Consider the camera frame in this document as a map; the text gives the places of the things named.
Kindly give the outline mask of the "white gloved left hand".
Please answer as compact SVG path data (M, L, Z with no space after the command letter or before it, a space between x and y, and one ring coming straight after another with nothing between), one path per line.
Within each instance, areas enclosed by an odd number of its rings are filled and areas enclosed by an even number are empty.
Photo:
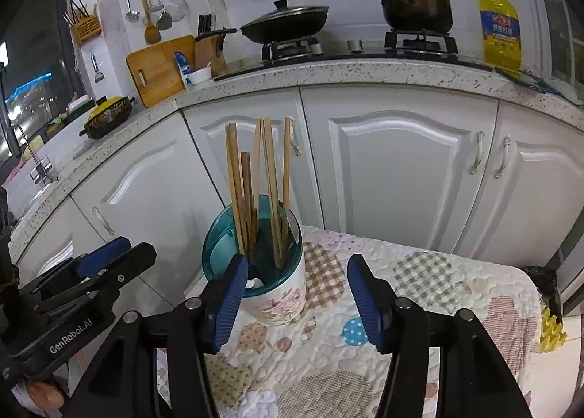
M65 404L64 394L53 384L38 381L21 381L11 392L25 409L43 416L47 410L59 410Z

